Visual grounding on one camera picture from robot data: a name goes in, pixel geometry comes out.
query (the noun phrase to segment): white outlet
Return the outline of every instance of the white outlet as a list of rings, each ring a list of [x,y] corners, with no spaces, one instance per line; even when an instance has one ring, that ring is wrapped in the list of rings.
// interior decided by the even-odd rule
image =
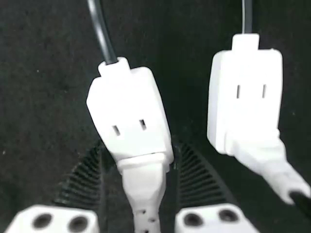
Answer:
[[[228,132],[278,128],[282,55],[277,50],[258,50],[259,36],[247,36],[251,43],[245,45],[240,35],[235,35],[233,50],[221,51],[213,58],[207,137],[223,154],[231,155],[225,146]]]

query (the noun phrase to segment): white plug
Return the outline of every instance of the white plug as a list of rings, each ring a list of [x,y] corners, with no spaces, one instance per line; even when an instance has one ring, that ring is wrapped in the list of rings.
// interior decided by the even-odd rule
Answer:
[[[171,134],[150,69],[126,58],[101,63],[86,100],[94,125],[115,159],[136,232],[160,232],[158,210],[173,161]]]
[[[232,50],[213,58],[207,138],[222,154],[235,156],[269,183],[286,203],[291,191],[311,196],[310,186],[286,160],[279,138],[282,55],[259,50],[258,34],[237,34]]]
[[[171,134],[150,69],[130,69],[126,58],[98,66],[86,104],[94,125],[117,161],[164,153],[173,161]]]

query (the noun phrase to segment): dark fabric surface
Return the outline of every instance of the dark fabric surface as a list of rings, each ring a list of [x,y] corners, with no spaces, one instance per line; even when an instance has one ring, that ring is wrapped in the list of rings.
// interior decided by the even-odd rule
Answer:
[[[172,134],[210,160],[262,233],[311,226],[268,185],[206,140],[213,55],[241,31],[240,0],[104,0],[116,53],[154,72]],[[260,47],[283,54],[281,138],[289,161],[311,183],[311,1],[254,0]],[[102,61],[85,0],[0,1],[0,230],[16,211],[47,203],[56,185],[98,139],[86,96]],[[115,232],[128,207],[115,189]]]

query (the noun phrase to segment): black cord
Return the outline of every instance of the black cord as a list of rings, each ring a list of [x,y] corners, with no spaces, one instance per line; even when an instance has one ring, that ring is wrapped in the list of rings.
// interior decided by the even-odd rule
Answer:
[[[110,41],[100,0],[87,0],[87,2],[92,17],[94,30],[97,35],[97,39],[103,52],[106,64],[109,65],[117,63],[118,59]]]
[[[294,201],[296,207],[311,220],[311,199],[301,192],[291,192],[290,197]]]
[[[253,0],[242,0],[242,33],[253,32]]]

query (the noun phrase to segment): outlet slot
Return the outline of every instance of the outlet slot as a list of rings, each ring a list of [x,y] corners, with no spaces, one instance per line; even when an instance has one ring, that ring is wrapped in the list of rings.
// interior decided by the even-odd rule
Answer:
[[[237,87],[237,99],[240,98],[240,90],[241,90],[241,86],[238,85],[238,87]]]
[[[140,122],[140,126],[141,126],[142,130],[146,130],[147,127],[146,127],[145,121],[142,119],[142,120],[139,120],[139,122]]]
[[[118,127],[116,125],[114,125],[114,126],[112,126],[112,128],[113,128],[116,136],[120,136],[120,131],[119,131]]]
[[[266,89],[267,89],[267,85],[264,84],[263,88],[262,88],[262,98],[264,99],[266,97]]]

